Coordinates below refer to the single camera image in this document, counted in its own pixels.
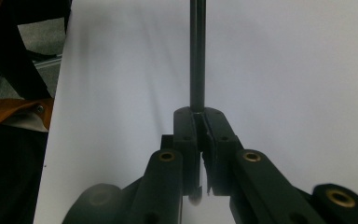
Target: table surface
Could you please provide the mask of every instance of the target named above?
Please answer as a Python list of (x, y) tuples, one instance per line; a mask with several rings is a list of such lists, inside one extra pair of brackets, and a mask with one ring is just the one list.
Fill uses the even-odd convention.
[[(206, 35), (206, 105), (242, 144), (307, 192), (358, 193), (358, 1), (210, 0)], [(74, 1), (34, 223), (142, 176), (188, 81), (189, 1)], [(226, 197), (184, 198), (185, 224), (233, 222)]]

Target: orange fabric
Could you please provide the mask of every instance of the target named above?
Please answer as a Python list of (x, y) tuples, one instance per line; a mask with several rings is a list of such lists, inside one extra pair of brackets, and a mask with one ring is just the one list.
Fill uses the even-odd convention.
[[(38, 112), (37, 108), (43, 106), (44, 111)], [(51, 113), (54, 105), (54, 99), (43, 99), (27, 101), (20, 99), (3, 99), (0, 100), (0, 123), (9, 118), (16, 112), (30, 110), (36, 113), (42, 119), (46, 129), (50, 127)]]

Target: black pants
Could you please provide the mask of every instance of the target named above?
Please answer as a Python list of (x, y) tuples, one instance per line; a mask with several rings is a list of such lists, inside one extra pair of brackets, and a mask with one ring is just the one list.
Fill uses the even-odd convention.
[(33, 223), (47, 139), (0, 125), (0, 223)]
[(17, 25), (58, 18), (62, 13), (69, 13), (70, 7), (67, 2), (67, 0), (8, 0), (0, 7), (0, 76), (4, 77), (18, 95), (26, 100), (51, 96), (45, 82), (27, 56)]

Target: black rod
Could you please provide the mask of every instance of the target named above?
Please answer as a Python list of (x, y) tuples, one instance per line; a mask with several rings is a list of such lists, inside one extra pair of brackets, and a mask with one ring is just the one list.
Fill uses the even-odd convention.
[(190, 0), (190, 108), (205, 107), (205, 12), (206, 0)]

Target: white surface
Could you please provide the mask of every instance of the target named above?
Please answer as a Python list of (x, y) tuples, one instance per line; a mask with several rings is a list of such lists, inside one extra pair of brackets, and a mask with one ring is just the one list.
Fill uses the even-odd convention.
[[(206, 105), (293, 185), (358, 193), (358, 1), (207, 1)], [(96, 183), (143, 175), (188, 105), (189, 3), (76, 0), (34, 223)], [(233, 223), (228, 198), (183, 223)]]

